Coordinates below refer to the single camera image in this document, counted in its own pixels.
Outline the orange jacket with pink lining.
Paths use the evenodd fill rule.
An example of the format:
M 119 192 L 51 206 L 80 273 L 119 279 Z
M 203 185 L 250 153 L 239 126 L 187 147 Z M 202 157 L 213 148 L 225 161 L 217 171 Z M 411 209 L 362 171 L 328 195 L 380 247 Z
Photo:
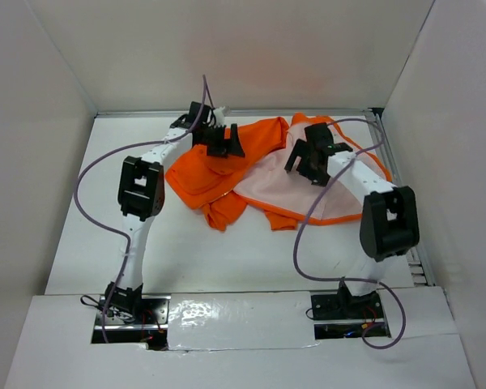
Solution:
M 267 118 L 240 127 L 243 157 L 212 157 L 205 146 L 196 145 L 176 160 L 165 178 L 187 207 L 201 212 L 207 224 L 219 231 L 233 224 L 248 206 L 262 210 L 273 230 L 296 229 L 311 207 L 315 208 L 309 218 L 312 225 L 358 221 L 362 206 L 342 184 L 335 183 L 317 201 L 322 188 L 284 168 L 295 142 L 305 138 L 305 128 L 319 123 L 330 124 L 335 142 L 360 149 L 332 118 L 296 113 L 290 122 Z

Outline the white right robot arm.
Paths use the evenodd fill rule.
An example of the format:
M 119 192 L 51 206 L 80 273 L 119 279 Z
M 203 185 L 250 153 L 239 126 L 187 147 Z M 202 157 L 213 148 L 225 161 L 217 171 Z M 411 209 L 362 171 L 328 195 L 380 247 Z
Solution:
M 337 143 L 327 123 L 304 129 L 284 166 L 327 193 L 339 183 L 362 206 L 359 239 L 362 248 L 349 276 L 337 280 L 337 308 L 347 318 L 364 310 L 379 287 L 388 260 L 405 255 L 420 241 L 416 195 L 409 186 L 396 186 L 360 160 L 364 150 Z

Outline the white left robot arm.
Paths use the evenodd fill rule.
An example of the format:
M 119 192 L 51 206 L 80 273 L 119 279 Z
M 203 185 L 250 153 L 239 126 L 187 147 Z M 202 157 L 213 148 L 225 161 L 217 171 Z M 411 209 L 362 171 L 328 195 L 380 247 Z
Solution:
M 122 213 L 122 232 L 129 243 L 123 250 L 121 270 L 107 286 L 107 316 L 125 323 L 143 316 L 143 256 L 151 225 L 164 206 L 164 174 L 194 146 L 205 146 L 215 158 L 243 157 L 237 125 L 226 125 L 229 107 L 212 108 L 198 102 L 173 122 L 167 134 L 141 156 L 123 160 L 117 201 Z

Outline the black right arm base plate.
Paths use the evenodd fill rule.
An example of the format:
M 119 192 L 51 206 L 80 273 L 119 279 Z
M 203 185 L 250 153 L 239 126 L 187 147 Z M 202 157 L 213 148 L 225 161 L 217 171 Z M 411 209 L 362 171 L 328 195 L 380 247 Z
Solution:
M 313 321 L 316 340 L 389 337 L 384 310 L 378 293 L 363 297 L 345 297 L 342 293 L 311 296 L 312 306 L 305 311 Z

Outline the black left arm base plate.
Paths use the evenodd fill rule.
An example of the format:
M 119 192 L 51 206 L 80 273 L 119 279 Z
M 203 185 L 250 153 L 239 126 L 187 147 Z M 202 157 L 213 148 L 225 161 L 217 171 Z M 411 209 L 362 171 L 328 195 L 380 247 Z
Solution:
M 94 319 L 92 343 L 141 344 L 153 351 L 168 349 L 170 296 L 143 296 L 142 307 L 135 316 L 109 309 L 102 319 L 100 310 Z

